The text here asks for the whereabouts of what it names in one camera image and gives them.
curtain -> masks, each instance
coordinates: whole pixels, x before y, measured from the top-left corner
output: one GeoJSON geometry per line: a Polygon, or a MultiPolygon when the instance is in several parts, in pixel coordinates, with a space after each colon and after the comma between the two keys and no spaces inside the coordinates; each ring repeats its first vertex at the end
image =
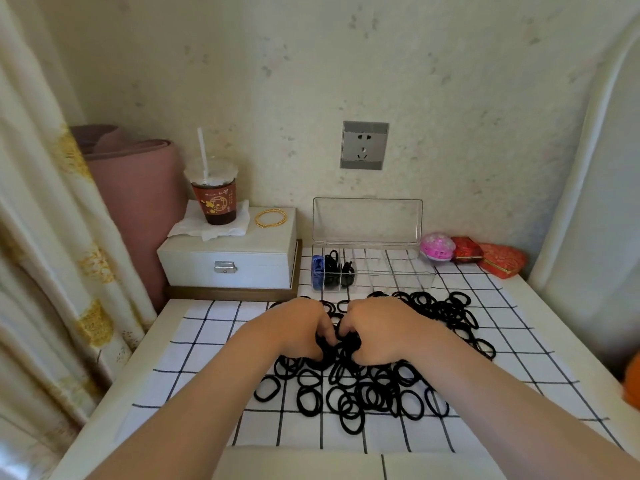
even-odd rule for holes
{"type": "Polygon", "coordinates": [[[52,472],[155,318],[0,0],[0,479],[52,472]]]}

gold bangle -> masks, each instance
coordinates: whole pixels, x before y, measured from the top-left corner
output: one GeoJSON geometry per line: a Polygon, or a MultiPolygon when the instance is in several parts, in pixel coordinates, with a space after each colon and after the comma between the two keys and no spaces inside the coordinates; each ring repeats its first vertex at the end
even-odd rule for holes
{"type": "Polygon", "coordinates": [[[287,213],[283,209],[267,209],[263,210],[260,214],[255,217],[255,223],[258,227],[262,227],[263,229],[267,227],[277,227],[283,225],[287,221],[287,213]],[[265,214],[269,214],[270,212],[276,212],[278,214],[282,214],[282,220],[276,222],[275,224],[263,224],[258,219],[265,214]]]}

clear plastic organizer box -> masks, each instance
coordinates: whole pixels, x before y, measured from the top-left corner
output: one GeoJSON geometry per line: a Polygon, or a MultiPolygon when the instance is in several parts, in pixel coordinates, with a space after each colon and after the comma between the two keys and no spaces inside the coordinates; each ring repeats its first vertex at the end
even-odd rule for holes
{"type": "Polygon", "coordinates": [[[315,291],[350,290],[359,298],[373,291],[412,293],[428,290],[436,276],[418,251],[421,200],[316,197],[312,229],[313,256],[337,258],[334,271],[312,258],[315,291]]]}

pink rolled fabric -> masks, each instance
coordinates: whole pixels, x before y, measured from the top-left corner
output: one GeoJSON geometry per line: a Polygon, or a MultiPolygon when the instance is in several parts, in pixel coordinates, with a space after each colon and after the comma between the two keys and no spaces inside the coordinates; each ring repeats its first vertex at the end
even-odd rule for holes
{"type": "Polygon", "coordinates": [[[71,128],[133,266],[157,312],[167,302],[156,250],[184,217],[187,193],[175,145],[164,139],[135,142],[112,125],[71,128]]]}

electrical outlet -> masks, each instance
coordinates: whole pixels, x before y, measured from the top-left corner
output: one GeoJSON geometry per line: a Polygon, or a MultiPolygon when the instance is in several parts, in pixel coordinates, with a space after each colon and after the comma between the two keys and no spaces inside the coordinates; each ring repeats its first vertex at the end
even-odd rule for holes
{"type": "Polygon", "coordinates": [[[389,123],[345,121],[340,168],[382,170],[389,123]]]}

